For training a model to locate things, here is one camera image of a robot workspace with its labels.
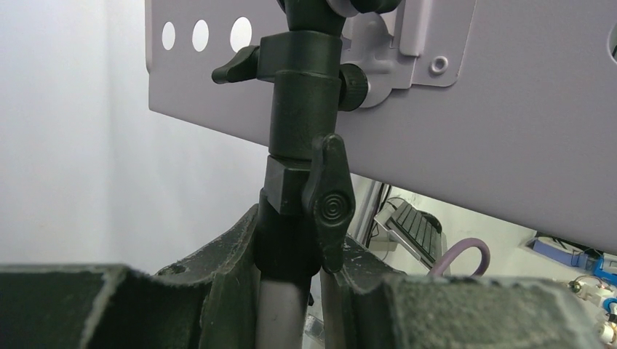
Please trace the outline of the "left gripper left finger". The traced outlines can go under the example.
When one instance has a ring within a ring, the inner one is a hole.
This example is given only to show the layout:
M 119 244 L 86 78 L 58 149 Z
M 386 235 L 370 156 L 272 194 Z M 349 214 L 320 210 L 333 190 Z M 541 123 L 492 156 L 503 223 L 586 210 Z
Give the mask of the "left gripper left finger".
M 123 264 L 1 266 L 3 348 L 253 348 L 257 209 L 153 275 Z

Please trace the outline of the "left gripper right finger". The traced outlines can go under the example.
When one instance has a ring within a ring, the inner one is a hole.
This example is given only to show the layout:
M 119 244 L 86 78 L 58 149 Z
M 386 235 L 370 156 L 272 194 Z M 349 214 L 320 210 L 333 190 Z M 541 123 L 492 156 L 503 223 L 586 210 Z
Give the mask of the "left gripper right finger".
M 600 348 L 583 305 L 541 278 L 411 276 L 352 238 L 321 272 L 327 348 Z

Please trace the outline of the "lilac perforated music stand desk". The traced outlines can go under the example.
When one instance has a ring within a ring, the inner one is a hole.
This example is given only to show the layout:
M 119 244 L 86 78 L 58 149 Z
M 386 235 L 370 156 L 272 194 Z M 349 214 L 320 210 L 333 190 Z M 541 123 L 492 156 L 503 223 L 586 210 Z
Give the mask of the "lilac perforated music stand desk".
M 218 85 L 234 22 L 286 31 L 275 1 L 147 1 L 151 110 L 268 144 L 272 86 Z M 433 1 L 425 81 L 342 113 L 353 173 L 616 252 L 616 3 Z

